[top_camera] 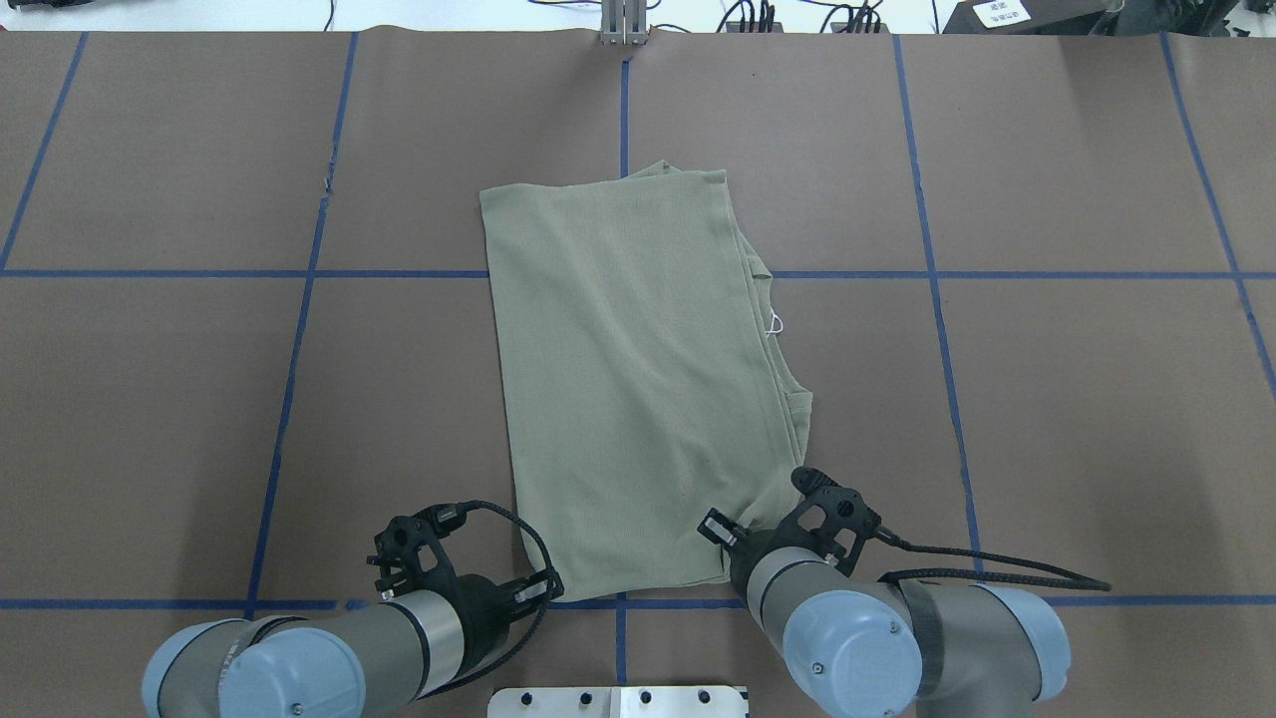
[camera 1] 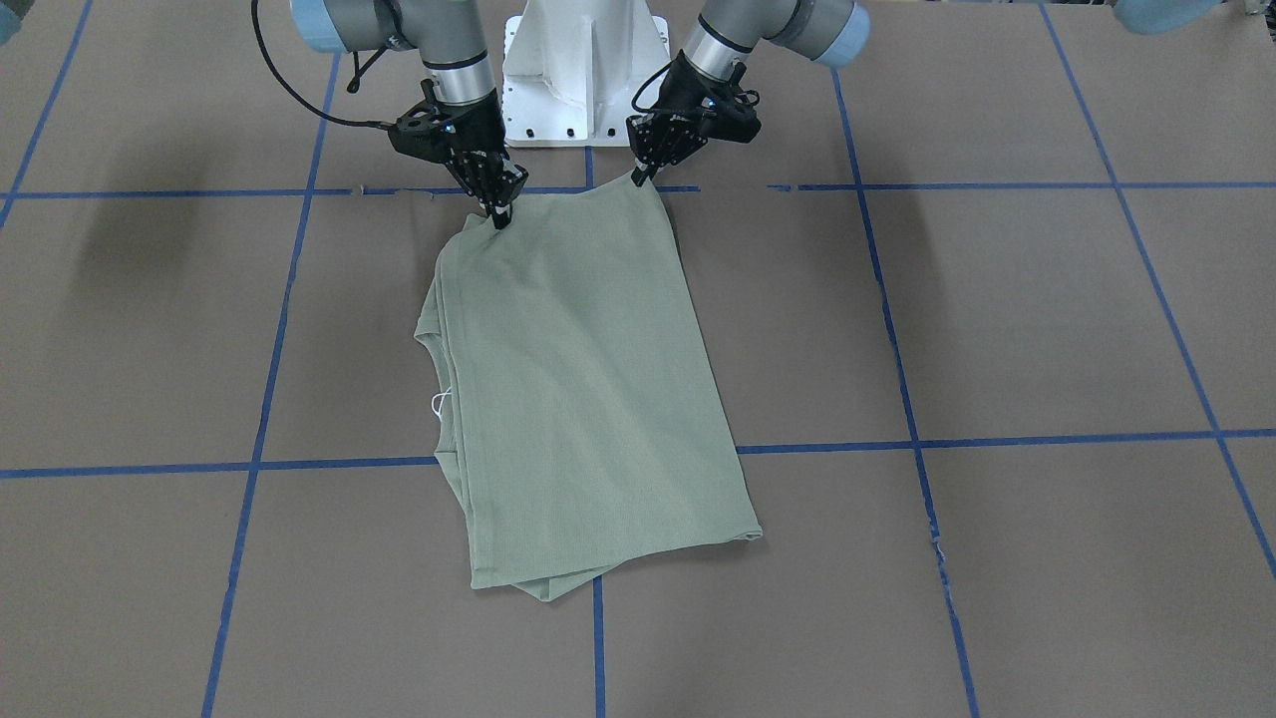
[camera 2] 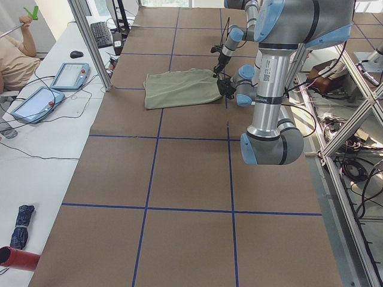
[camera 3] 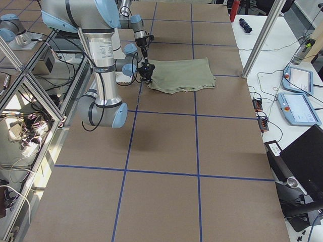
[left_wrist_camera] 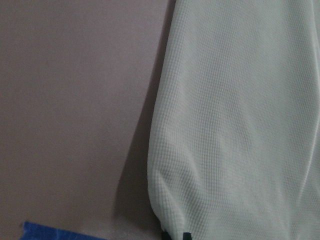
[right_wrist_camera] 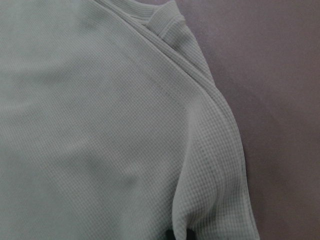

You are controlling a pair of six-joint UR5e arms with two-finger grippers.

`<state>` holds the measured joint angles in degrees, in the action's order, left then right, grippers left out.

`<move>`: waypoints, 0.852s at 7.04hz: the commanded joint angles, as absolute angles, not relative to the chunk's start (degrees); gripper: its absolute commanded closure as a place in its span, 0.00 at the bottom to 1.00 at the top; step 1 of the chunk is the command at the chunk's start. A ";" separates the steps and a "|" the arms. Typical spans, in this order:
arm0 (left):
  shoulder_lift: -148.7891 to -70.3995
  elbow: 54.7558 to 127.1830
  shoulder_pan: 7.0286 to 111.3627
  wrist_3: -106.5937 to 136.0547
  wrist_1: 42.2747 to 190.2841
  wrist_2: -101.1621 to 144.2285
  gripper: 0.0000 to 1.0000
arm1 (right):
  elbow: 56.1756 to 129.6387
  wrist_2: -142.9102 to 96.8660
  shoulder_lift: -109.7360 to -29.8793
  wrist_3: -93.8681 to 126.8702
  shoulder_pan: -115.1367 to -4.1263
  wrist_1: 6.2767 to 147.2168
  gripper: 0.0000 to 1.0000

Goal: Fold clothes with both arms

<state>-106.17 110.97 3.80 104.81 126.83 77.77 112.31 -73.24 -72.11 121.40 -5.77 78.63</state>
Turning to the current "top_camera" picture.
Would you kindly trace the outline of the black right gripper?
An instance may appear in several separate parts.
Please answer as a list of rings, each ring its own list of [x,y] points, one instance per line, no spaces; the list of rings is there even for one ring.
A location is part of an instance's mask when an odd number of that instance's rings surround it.
[[[778,529],[746,531],[717,509],[709,509],[698,523],[698,533],[729,550],[729,578],[734,589],[746,589],[760,559],[783,545]]]

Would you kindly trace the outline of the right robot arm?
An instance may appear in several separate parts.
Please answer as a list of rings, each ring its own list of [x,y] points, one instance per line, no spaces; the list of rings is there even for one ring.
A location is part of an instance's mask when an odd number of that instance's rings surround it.
[[[855,582],[794,539],[720,511],[701,536],[794,684],[829,717],[1030,717],[1065,690],[1072,648],[1034,592],[986,583]]]

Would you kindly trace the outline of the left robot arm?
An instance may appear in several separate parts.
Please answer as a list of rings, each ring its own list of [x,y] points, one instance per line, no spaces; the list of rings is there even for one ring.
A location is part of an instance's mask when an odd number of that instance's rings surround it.
[[[268,616],[191,624],[143,672],[151,717],[390,717],[473,684],[519,645],[510,625],[561,596],[551,569],[493,583],[464,575],[313,621]]]

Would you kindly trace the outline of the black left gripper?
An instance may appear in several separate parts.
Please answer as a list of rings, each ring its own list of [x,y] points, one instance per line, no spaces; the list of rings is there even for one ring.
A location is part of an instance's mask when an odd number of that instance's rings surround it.
[[[510,625],[524,617],[526,607],[546,604],[560,598],[563,592],[564,583],[555,568],[505,583],[481,575],[461,575],[459,617],[466,649],[501,649],[507,645]]]

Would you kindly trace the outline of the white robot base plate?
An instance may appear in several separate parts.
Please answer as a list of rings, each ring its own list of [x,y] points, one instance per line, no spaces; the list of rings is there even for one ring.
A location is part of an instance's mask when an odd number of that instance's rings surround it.
[[[487,717],[749,717],[746,687],[730,685],[500,689]]]

